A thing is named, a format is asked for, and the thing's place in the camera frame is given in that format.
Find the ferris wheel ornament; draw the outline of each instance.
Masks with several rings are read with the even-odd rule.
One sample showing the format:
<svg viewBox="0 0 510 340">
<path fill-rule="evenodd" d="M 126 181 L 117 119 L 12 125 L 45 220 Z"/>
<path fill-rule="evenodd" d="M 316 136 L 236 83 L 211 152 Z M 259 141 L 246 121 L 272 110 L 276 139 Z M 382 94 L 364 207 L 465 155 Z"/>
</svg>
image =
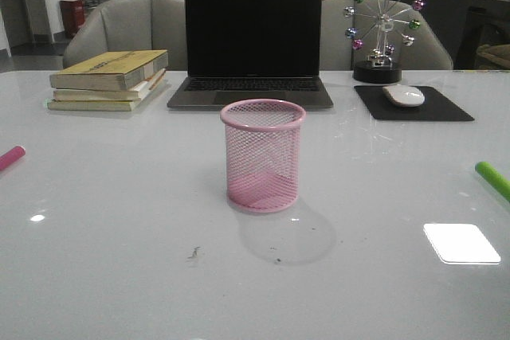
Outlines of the ferris wheel ornament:
<svg viewBox="0 0 510 340">
<path fill-rule="evenodd" d="M 365 0 L 354 0 L 355 3 L 361 4 Z M 345 7 L 343 16 L 352 18 L 355 15 L 373 19 L 374 23 L 364 35 L 359 36 L 356 28 L 348 28 L 345 30 L 345 36 L 352 40 L 351 47 L 357 51 L 364 48 L 364 38 L 369 33 L 376 33 L 375 47 L 367 55 L 365 61 L 355 63 L 353 77 L 356 80 L 368 83 L 391 84 L 396 83 L 402 78 L 402 70 L 398 63 L 393 60 L 395 47 L 390 42 L 390 38 L 398 36 L 402 41 L 402 46 L 410 46 L 414 43 L 414 37 L 408 33 L 412 33 L 420 28 L 420 21 L 412 19 L 403 21 L 399 18 L 411 11 L 420 11 L 425 6 L 423 0 L 414 0 L 409 8 L 400 11 L 394 11 L 394 6 L 401 0 L 377 0 L 377 9 L 374 10 L 366 4 L 366 8 L 370 14 L 361 14 L 354 7 Z"/>
</svg>

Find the red fire extinguisher cabinet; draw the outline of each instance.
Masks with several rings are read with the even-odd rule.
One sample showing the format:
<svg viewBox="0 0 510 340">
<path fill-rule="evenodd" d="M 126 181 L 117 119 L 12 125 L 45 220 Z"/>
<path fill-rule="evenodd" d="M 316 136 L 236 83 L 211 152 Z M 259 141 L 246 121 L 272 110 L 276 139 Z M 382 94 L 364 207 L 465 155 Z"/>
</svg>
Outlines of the red fire extinguisher cabinet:
<svg viewBox="0 0 510 340">
<path fill-rule="evenodd" d="M 85 23 L 85 12 L 81 0 L 61 0 L 62 21 L 65 36 L 73 38 Z"/>
</svg>

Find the laptop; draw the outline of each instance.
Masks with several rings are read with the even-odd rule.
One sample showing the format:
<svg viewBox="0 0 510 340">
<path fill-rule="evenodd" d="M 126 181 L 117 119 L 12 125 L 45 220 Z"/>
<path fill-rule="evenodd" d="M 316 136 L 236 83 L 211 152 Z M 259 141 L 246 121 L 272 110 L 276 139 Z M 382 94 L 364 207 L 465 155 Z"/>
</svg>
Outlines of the laptop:
<svg viewBox="0 0 510 340">
<path fill-rule="evenodd" d="M 187 78 L 170 108 L 239 100 L 332 107 L 319 78 L 321 0 L 186 0 Z"/>
</svg>

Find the green marker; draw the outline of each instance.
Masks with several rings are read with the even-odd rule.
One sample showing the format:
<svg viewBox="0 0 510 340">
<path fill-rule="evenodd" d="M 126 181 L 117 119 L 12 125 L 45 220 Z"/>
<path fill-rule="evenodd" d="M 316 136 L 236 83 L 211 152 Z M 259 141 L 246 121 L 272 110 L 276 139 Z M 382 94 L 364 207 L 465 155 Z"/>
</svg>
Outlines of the green marker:
<svg viewBox="0 0 510 340">
<path fill-rule="evenodd" d="M 510 202 L 510 182 L 503 177 L 488 162 L 479 162 L 475 165 L 475 170 L 485 181 L 497 190 L 507 201 Z"/>
</svg>

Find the stack of books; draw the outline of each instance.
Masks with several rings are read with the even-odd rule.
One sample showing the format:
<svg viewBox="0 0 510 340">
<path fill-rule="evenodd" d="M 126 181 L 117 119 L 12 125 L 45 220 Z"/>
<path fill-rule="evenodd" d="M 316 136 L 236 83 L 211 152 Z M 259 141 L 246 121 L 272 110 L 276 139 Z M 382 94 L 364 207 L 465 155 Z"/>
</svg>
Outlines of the stack of books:
<svg viewBox="0 0 510 340">
<path fill-rule="evenodd" d="M 165 49 L 106 52 L 50 75 L 55 111 L 132 111 L 161 82 Z"/>
</svg>

